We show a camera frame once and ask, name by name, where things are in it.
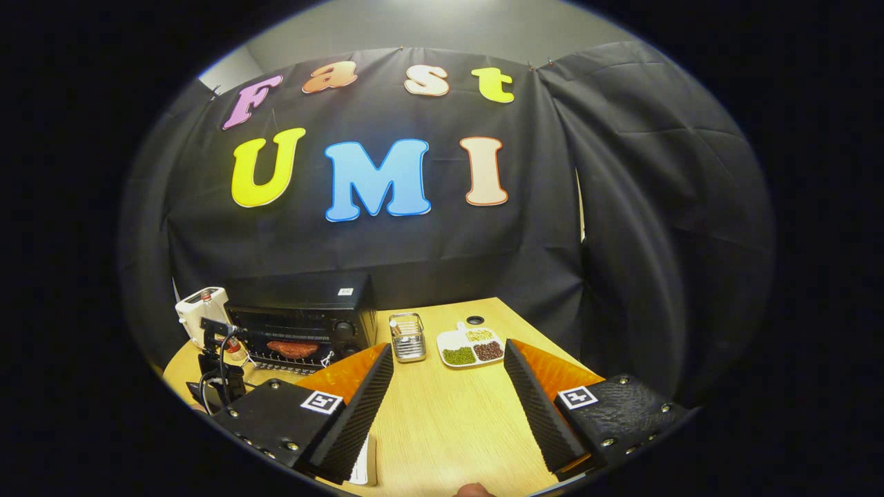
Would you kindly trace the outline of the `clear plastic bottle red label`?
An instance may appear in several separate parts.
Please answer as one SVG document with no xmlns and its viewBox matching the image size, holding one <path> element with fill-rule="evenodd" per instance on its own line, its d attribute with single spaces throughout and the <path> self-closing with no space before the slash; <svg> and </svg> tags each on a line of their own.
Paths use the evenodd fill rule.
<svg viewBox="0 0 884 497">
<path fill-rule="evenodd" d="M 201 290 L 202 317 L 218 323 L 230 324 L 223 302 L 214 297 L 217 292 L 217 287 L 206 287 Z M 237 338 L 227 340 L 227 345 L 224 345 L 223 349 L 225 360 L 230 364 L 241 365 L 246 362 L 247 350 Z"/>
</svg>

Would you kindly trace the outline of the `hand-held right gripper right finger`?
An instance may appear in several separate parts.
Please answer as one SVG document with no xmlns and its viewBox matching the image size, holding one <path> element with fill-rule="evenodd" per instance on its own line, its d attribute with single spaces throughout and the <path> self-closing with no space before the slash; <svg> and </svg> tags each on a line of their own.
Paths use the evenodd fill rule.
<svg viewBox="0 0 884 497">
<path fill-rule="evenodd" d="M 506 340 L 504 368 L 552 473 L 625 465 L 689 419 L 631 374 L 601 378 L 520 340 Z"/>
</svg>

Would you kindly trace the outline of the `red raw meat piece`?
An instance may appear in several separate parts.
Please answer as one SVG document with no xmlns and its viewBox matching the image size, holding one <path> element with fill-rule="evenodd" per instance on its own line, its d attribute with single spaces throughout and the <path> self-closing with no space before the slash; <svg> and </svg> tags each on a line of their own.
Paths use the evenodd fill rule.
<svg viewBox="0 0 884 497">
<path fill-rule="evenodd" d="M 318 352 L 320 345 L 315 342 L 268 342 L 267 347 L 286 359 L 300 360 Z"/>
</svg>

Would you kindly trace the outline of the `black backdrop cloth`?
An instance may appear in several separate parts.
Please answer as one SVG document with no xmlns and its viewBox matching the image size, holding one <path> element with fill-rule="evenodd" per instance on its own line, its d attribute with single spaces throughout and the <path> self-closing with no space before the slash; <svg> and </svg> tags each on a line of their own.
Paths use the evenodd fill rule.
<svg viewBox="0 0 884 497">
<path fill-rule="evenodd" d="M 365 271 L 380 309 L 498 297 L 688 404 L 760 326 L 773 213 L 733 117 L 644 42 L 537 68 L 375 48 L 182 95 L 127 180 L 117 270 L 160 367 L 173 291 Z"/>
</svg>

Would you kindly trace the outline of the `black electric oven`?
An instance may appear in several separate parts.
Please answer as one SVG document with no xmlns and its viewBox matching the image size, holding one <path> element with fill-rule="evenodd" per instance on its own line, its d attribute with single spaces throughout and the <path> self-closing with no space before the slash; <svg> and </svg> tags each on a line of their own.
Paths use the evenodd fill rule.
<svg viewBox="0 0 884 497">
<path fill-rule="evenodd" d="M 304 273 L 225 280 L 231 323 L 246 331 L 250 360 L 259 369 L 311 375 L 376 343 L 376 305 L 367 273 Z M 268 342 L 315 342 L 300 360 L 268 349 Z"/>
</svg>

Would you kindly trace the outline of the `white divided dish of beans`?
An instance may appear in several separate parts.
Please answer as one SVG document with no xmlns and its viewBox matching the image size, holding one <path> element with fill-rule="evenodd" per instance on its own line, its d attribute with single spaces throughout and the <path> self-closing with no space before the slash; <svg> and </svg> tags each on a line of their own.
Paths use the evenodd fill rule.
<svg viewBox="0 0 884 497">
<path fill-rule="evenodd" d="M 454 330 L 440 333 L 436 346 L 443 364 L 452 368 L 494 364 L 505 355 L 504 340 L 495 331 L 464 322 L 458 322 Z"/>
</svg>

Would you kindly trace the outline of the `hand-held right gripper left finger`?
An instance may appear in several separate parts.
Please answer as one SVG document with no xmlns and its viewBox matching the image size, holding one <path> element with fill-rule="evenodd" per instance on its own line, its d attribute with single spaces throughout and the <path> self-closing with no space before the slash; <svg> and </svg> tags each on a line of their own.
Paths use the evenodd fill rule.
<svg viewBox="0 0 884 497">
<path fill-rule="evenodd" d="M 296 384 L 265 381 L 214 419 L 278 465 L 341 484 L 351 477 L 393 375 L 392 346 L 379 343 Z"/>
</svg>

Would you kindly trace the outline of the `white toaster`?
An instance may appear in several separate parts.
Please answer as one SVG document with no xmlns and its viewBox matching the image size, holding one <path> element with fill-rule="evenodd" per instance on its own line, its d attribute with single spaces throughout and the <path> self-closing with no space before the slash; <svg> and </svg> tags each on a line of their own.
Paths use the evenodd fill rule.
<svg viewBox="0 0 884 497">
<path fill-rule="evenodd" d="M 218 323 L 230 324 L 225 303 L 228 302 L 227 291 L 224 287 L 209 286 L 199 290 L 193 295 L 186 297 L 175 305 L 175 311 L 179 316 L 180 324 L 185 327 L 191 342 L 200 349 L 204 349 L 204 329 L 201 327 L 202 318 Z"/>
</svg>

